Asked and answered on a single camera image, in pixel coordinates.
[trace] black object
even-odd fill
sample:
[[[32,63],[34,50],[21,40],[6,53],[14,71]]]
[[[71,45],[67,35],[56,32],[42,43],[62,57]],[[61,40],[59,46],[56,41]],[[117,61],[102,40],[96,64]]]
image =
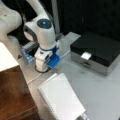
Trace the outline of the black object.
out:
[[[92,54],[90,60],[109,67],[120,54],[120,42],[91,32],[86,32],[71,46],[71,51],[79,54]]]
[[[40,19],[37,25],[43,29],[50,29],[52,27],[51,21],[47,19]]]

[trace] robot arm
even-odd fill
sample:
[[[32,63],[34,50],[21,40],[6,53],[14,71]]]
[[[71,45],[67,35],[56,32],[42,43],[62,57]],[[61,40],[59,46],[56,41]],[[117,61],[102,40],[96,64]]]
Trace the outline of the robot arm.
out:
[[[28,40],[39,43],[39,48],[35,54],[36,70],[45,72],[48,69],[48,62],[50,63],[51,60],[51,63],[59,61],[59,56],[56,55],[58,45],[55,41],[55,30],[40,1],[26,1],[35,10],[37,17],[25,24],[24,34]]]
[[[55,30],[39,0],[26,0],[37,13],[37,17],[27,22],[24,34],[28,40],[36,41],[43,50],[53,49],[56,45]]]

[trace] blue object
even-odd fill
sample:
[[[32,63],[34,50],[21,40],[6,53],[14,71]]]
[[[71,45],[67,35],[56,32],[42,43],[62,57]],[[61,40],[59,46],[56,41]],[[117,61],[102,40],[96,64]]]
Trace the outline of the blue object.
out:
[[[50,67],[50,68],[54,68],[57,63],[60,61],[60,57],[56,54],[53,54],[51,57],[50,57],[50,61],[47,63],[47,65]]]
[[[31,55],[29,55],[28,53],[26,52],[23,52],[24,56],[26,57],[28,63],[32,62],[35,58],[32,57]]]
[[[46,25],[46,22],[43,22],[42,24],[43,24],[43,25]]]

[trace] white plastic part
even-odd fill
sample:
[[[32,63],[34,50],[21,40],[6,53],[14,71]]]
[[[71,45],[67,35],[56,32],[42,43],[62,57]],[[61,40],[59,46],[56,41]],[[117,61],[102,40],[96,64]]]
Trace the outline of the white plastic part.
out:
[[[53,25],[50,29],[40,28],[37,25],[37,22],[40,19],[49,20],[49,17],[46,14],[44,8],[42,7],[38,0],[26,0],[26,1],[32,6],[32,8],[35,10],[38,16],[34,18],[32,21],[27,22],[25,26],[28,26],[28,28],[35,33],[35,35],[37,36],[38,43],[40,44],[40,47],[42,49],[49,50],[54,48],[56,46],[56,42],[55,42],[55,30]],[[24,32],[24,34],[29,40],[33,40],[31,39],[32,37],[30,35],[26,34],[26,32]]]
[[[89,60],[91,56],[92,56],[92,55],[91,55],[90,53],[84,52],[84,53],[82,54],[81,58],[83,58],[83,59],[85,59],[85,60]]]
[[[6,46],[23,69],[27,65],[27,61],[22,54],[18,39],[13,36],[7,36],[8,33],[18,28],[21,24],[22,18],[20,14],[8,8],[0,0],[0,42]]]
[[[36,58],[36,69],[40,72],[45,72],[48,69],[46,61],[52,56],[52,51],[43,51],[40,48],[35,54]]]
[[[22,19],[20,14],[5,6],[0,0],[0,36],[7,35],[21,24]]]

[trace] black background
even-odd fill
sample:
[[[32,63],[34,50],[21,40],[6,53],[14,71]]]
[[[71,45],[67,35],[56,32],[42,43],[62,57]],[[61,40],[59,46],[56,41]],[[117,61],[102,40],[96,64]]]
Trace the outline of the black background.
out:
[[[8,7],[20,11],[16,0],[2,0]],[[34,10],[24,0],[17,0],[27,20],[36,16]],[[51,0],[40,0],[52,14]],[[120,41],[120,0],[57,0],[61,32],[85,31]]]

